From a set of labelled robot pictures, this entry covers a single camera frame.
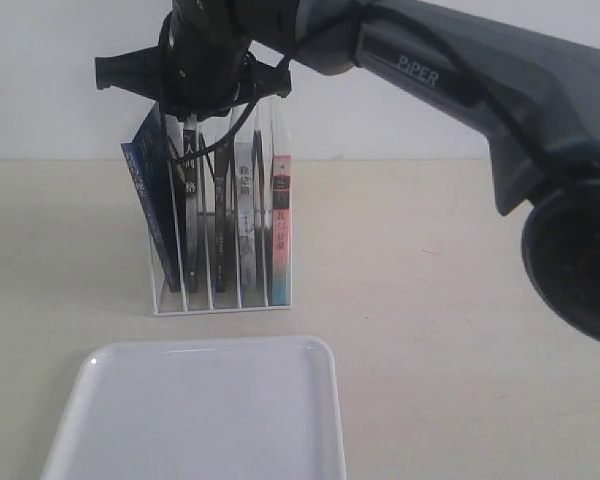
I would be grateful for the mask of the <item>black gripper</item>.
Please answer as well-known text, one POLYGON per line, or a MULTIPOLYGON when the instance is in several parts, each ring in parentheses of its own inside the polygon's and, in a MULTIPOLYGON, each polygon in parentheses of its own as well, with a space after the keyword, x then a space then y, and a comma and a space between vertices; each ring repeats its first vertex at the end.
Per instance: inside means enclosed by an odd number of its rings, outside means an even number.
POLYGON ((291 73, 252 55, 236 9, 173 9, 156 45, 96 57, 96 88, 121 89, 161 103, 180 120, 224 116, 236 106, 292 90, 291 73))

